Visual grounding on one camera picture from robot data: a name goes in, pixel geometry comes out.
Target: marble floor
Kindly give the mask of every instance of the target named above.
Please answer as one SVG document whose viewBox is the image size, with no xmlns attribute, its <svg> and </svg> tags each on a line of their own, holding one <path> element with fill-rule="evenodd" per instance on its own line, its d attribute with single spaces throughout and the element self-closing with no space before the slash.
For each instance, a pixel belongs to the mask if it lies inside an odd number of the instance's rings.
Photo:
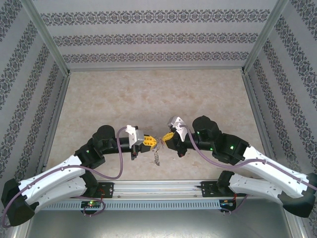
<svg viewBox="0 0 317 238">
<path fill-rule="evenodd" d="M 162 137 L 168 133 L 168 119 L 175 115 L 190 126 L 195 118 L 206 115 L 223 132 L 235 134 L 263 152 L 238 69 L 74 72 L 48 168 L 87 143 L 101 125 L 109 124 L 116 131 L 127 124 L 138 125 L 145 134 Z M 153 152 L 139 154 L 135 161 L 129 153 L 124 154 L 120 180 L 217 179 L 222 171 L 196 151 L 179 158 L 176 151 L 160 146 L 158 155 L 160 166 L 154 163 Z M 105 157 L 106 162 L 97 171 L 116 176 L 118 154 Z M 251 175 L 243 169 L 236 171 Z"/>
</svg>

